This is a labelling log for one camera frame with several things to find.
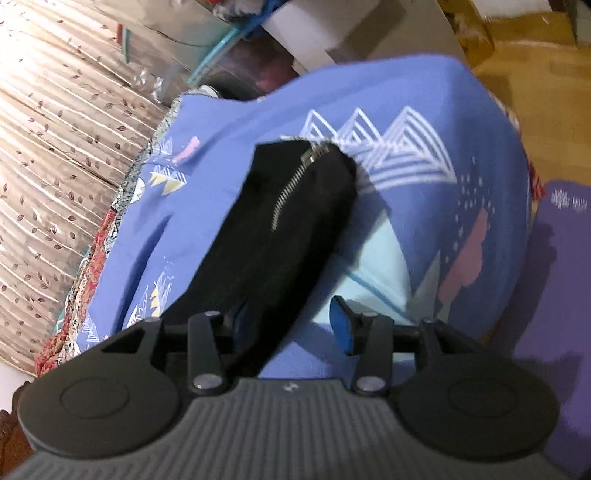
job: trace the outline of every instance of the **beige curtain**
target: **beige curtain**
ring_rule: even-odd
[[[164,114],[90,6],[0,0],[0,358],[28,372]]]

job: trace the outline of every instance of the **wooden furniture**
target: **wooden furniture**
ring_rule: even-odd
[[[0,410],[0,476],[8,475],[22,464],[33,450],[17,419],[18,400],[30,382],[19,387],[12,395],[12,411]]]

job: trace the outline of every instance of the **screw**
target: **screw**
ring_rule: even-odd
[[[212,390],[223,384],[223,378],[215,374],[202,374],[193,378],[193,386],[199,390]]]
[[[357,388],[362,392],[374,393],[382,390],[386,386],[386,382],[380,377],[361,377],[357,380]]]

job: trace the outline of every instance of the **zipper pull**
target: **zipper pull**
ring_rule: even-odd
[[[301,164],[304,168],[308,168],[312,165],[316,159],[325,155],[329,152],[329,148],[326,144],[313,144],[306,152],[301,156]]]
[[[308,168],[316,160],[314,158],[314,150],[312,148],[306,150],[306,152],[300,157],[300,160],[304,168]]]

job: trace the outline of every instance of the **blue fabric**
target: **blue fabric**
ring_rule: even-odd
[[[330,138],[353,156],[359,199],[263,377],[350,371],[354,360],[340,353],[329,326],[335,294],[401,323],[435,316],[475,338],[492,327],[524,257],[527,159],[469,71],[416,56],[324,69],[260,101],[185,96],[122,221],[77,339],[82,351],[159,315],[183,293],[255,145],[293,136]]]

